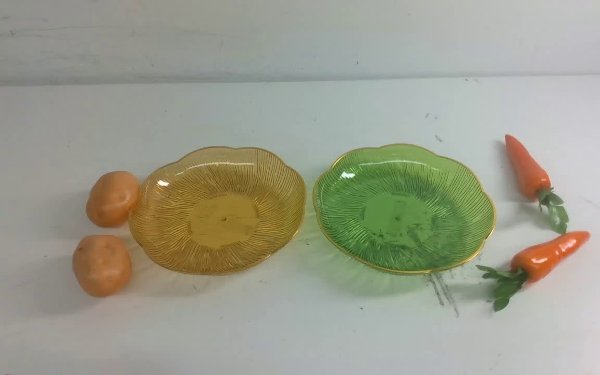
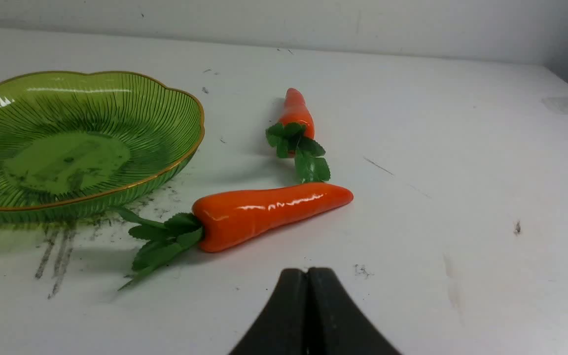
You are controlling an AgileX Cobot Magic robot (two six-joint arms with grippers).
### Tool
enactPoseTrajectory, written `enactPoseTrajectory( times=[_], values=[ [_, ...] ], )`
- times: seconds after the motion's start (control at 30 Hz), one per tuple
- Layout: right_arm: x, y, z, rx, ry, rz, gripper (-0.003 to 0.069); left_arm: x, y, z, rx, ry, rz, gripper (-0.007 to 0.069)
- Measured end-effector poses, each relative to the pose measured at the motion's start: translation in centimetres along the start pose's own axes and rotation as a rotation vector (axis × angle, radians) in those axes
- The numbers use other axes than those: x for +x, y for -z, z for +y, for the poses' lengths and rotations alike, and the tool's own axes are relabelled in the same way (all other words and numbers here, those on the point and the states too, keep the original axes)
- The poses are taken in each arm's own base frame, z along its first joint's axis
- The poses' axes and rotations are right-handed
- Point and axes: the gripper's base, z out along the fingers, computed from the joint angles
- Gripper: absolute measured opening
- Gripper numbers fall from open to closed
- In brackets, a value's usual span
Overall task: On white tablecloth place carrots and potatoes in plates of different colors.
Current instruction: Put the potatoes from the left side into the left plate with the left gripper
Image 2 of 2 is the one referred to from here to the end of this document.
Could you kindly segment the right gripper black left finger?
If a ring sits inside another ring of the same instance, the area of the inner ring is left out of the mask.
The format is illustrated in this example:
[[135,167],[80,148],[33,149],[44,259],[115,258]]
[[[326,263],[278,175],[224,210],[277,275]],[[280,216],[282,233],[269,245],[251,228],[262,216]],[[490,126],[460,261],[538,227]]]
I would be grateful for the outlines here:
[[306,273],[282,270],[270,299],[231,354],[304,355],[307,291]]

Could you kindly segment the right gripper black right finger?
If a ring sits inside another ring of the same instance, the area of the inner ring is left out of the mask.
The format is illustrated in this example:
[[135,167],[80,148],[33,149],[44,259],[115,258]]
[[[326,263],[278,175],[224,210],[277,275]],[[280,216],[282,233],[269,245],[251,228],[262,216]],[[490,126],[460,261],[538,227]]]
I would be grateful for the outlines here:
[[307,272],[309,355],[398,355],[363,314],[331,268]]

